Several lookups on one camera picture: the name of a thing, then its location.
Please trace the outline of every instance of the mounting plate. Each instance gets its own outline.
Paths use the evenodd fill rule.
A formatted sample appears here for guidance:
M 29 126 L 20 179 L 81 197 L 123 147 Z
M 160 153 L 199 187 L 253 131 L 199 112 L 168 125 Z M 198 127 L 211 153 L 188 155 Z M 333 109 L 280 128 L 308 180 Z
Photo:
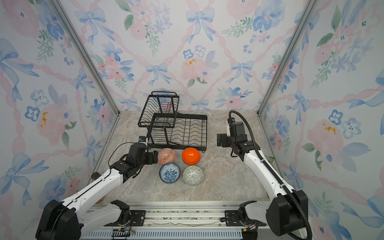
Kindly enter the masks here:
M 142 227 L 145 220 L 145 210 L 129 210 L 133 217 L 132 227 Z M 119 227 L 117 223 L 109 223 L 106 227 Z
M 230 217 L 238 214 L 238 210 L 225 210 L 224 214 L 225 214 L 226 218 L 230 218 Z M 226 224 L 227 227 L 238 227 L 238 226 L 244 227 L 244 225 L 240 221 L 240 216 L 239 215 L 235 216 L 233 218 L 227 219 L 225 221 L 225 224 Z

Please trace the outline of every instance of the marble countertop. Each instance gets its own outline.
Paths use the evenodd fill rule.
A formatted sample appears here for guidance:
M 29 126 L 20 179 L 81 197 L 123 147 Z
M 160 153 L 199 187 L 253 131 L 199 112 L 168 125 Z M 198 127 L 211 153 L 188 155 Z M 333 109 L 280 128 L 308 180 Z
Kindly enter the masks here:
M 160 180 L 159 170 L 162 165 L 153 164 L 143 167 L 141 173 L 134 179 L 129 179 L 123 185 L 110 191 L 103 203 L 113 200 L 124 202 L 157 202 L 157 201 L 249 201 L 268 200 L 268 195 L 257 176 L 245 165 L 240 158 L 230 156 L 230 148 L 217 146 L 216 136 L 225 133 L 225 121 L 228 111 L 179 111 L 184 114 L 203 114 L 208 116 L 207 151 L 201 153 L 201 159 L 196 164 L 204 172 L 204 180 L 200 185 L 191 186 L 184 182 L 182 176 L 173 184 L 165 184 Z M 273 156 L 269 144 L 265 139 L 257 116 L 252 110 L 240 111 L 249 122 L 256 142 L 266 156 Z M 145 136 L 147 129 L 138 127 L 140 111 L 124 111 L 121 113 L 117 128 L 111 138 L 110 144 L 98 172 L 101 174 L 108 169 L 108 159 L 123 142 L 136 142 L 139 136 Z M 129 152 L 131 144 L 121 146 L 112 156 L 110 164 L 119 160 Z M 174 150 L 181 172 L 189 165 L 181 158 L 183 150 Z

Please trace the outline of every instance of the bowl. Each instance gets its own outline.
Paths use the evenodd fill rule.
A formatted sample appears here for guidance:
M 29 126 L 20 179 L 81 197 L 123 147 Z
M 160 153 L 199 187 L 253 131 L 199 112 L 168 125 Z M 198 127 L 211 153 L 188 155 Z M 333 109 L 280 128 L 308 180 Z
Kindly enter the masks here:
M 179 166 L 172 162 L 164 164 L 159 171 L 160 179 L 167 184 L 176 182 L 180 177 L 180 173 Z
M 183 172 L 183 179 L 189 185 L 199 185 L 204 178 L 204 173 L 201 168 L 196 165 L 187 167 Z
M 201 155 L 196 148 L 189 147 L 183 151 L 181 158 L 186 164 L 195 165 L 200 161 Z
M 164 165 L 169 162 L 173 162 L 176 158 L 176 153 L 170 148 L 163 148 L 157 154 L 157 162 Z

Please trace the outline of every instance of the gray patterned bowl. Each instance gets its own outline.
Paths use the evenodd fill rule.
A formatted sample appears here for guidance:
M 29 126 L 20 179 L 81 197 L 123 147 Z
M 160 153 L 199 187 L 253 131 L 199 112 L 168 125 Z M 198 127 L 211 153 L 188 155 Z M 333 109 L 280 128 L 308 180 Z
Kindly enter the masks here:
M 203 178 L 203 170 L 196 165 L 187 167 L 183 172 L 183 179 L 189 185 L 199 185 Z
M 176 182 L 180 174 L 179 166 L 172 162 L 164 164 L 159 171 L 160 179 L 167 184 Z

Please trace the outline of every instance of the vent grille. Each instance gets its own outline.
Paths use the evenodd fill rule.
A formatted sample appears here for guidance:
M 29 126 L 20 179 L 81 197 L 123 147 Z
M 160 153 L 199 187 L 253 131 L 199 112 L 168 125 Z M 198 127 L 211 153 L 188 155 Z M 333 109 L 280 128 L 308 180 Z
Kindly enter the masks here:
M 123 232 L 112 232 L 112 229 L 97 229 L 82 239 L 97 240 L 125 239 L 119 237 Z M 240 229 L 137 229 L 129 239 L 243 239 Z

